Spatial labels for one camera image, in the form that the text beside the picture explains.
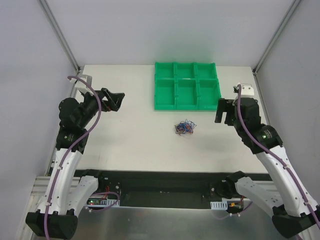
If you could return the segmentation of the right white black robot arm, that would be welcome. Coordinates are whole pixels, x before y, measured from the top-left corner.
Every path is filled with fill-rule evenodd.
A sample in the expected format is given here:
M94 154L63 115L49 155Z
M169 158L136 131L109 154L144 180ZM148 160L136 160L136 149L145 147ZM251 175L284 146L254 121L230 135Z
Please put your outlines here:
M261 122L258 101L250 97L218 100L215 122L233 126L245 146L263 164L279 196L273 195L242 171L234 172L215 187L215 193L231 199L242 196L266 212L285 238L295 237L320 224L320 205L308 193L294 170L277 131Z

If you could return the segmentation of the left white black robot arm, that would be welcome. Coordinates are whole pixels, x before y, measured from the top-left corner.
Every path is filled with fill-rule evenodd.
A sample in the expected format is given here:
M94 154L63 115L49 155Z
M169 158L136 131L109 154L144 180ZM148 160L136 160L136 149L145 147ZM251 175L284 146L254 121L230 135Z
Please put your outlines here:
M28 212L25 223L38 236L48 240L70 240L77 229L78 217L92 194L102 194L106 183L98 173L80 178L71 189L90 131L87 124L102 112L117 112L125 97L123 92L112 93L106 88L83 94L83 101L68 97L59 108L59 132L53 170L47 189L34 212Z

